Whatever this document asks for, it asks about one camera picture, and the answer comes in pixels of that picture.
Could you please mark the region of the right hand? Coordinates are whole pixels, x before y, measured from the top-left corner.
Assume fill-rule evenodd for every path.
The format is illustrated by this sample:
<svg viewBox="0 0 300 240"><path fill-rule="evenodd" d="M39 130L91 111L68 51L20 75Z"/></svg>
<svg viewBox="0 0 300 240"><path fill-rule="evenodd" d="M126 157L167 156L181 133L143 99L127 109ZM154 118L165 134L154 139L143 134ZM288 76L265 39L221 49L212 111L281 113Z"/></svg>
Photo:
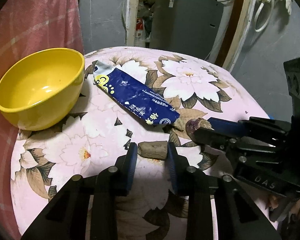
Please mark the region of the right hand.
<svg viewBox="0 0 300 240"><path fill-rule="evenodd" d="M281 222L289 215L293 215L295 220L300 220L300 199L290 202L290 199L269 195L267 207L270 208L269 218L272 222Z"/></svg>

